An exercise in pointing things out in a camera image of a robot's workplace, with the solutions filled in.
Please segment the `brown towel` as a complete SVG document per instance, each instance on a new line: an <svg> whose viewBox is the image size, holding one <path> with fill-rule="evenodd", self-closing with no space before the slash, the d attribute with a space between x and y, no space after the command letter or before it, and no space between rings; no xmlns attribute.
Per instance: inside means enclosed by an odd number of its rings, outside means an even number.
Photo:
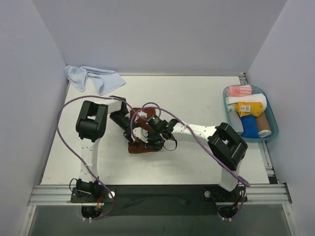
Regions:
<svg viewBox="0 0 315 236"><path fill-rule="evenodd" d="M141 109L141 108L133 108L135 111L142 111L142 112L146 112L148 114L147 118L139 118L137 115L134 118L134 124L133 124L133 128L137 128L137 127L141 127L145 130L147 130L148 132L153 132L153 129L147 124L147 120L149 118L151 118L153 115L156 114L155 109L153 108L148 108L148 109ZM139 141L139 142L128 142L128 152L130 154L142 154L142 153L148 153L148 152L155 152L156 150L150 150L149 148L145 147L144 142Z"/></svg>

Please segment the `light blue towel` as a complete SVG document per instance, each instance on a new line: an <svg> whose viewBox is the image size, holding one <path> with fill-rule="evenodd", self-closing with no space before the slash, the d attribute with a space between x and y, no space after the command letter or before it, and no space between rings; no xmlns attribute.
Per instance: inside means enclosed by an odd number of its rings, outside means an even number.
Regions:
<svg viewBox="0 0 315 236"><path fill-rule="evenodd" d="M126 84L125 80L115 71L97 69L88 66L71 66L64 68L69 82L80 92L86 90L88 78L91 78L98 95L108 94Z"/></svg>

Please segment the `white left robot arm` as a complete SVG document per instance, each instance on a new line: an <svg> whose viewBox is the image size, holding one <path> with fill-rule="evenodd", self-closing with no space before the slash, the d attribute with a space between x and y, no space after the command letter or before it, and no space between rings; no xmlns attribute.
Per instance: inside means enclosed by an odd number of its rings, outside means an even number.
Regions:
<svg viewBox="0 0 315 236"><path fill-rule="evenodd" d="M76 131L81 141L81 164L79 178L76 182L77 194L89 203L96 201L103 192L98 182L97 155L101 138L105 134L107 118L110 118L123 131L124 137L132 141L130 118L127 117L126 99L111 96L103 104L84 101L76 122Z"/></svg>

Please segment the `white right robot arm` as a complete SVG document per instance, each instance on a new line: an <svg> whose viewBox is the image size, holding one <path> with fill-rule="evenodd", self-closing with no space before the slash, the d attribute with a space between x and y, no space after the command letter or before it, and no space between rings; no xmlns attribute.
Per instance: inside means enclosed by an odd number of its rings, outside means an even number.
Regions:
<svg viewBox="0 0 315 236"><path fill-rule="evenodd" d="M236 196L236 186L241 183L250 187L250 183L239 175L240 165L248 149L247 143L228 124L202 126L190 124L178 119L161 120L157 116L149 119L148 125L167 140L197 143L221 166L221 179L218 195L223 201Z"/></svg>

